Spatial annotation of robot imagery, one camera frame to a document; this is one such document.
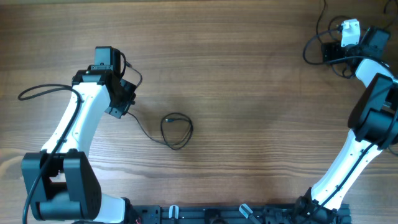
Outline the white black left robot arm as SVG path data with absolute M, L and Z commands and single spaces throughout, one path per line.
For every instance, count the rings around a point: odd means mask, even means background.
M 129 199 L 101 191 L 88 161 L 91 142 L 104 113 L 125 115 L 134 104 L 136 85 L 123 79 L 127 66 L 122 52 L 95 48 L 95 60 L 77 71 L 71 85 L 43 84 L 46 94 L 72 93 L 51 138 L 40 152 L 28 152 L 21 169 L 27 191 L 22 222 L 73 220 L 75 223 L 141 223 Z

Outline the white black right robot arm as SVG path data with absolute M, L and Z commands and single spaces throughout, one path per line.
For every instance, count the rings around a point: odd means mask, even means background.
M 346 141 L 326 174 L 299 197 L 287 219 L 291 223 L 341 223 L 343 198 L 366 166 L 397 144 L 397 77 L 380 56 L 390 34 L 376 27 L 361 35 L 356 19 L 334 29 L 339 42 L 323 47 L 323 63 L 346 62 L 366 87 L 352 110 Z

